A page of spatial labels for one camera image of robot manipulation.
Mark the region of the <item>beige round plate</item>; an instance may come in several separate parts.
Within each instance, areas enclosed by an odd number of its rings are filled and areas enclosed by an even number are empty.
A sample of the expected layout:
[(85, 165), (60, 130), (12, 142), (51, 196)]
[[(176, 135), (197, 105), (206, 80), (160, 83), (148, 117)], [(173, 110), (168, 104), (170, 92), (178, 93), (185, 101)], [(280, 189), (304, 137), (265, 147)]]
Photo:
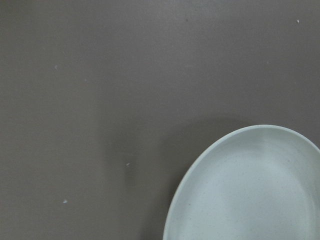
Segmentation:
[(235, 130), (210, 145), (183, 176), (165, 240), (317, 240), (320, 150), (276, 125)]

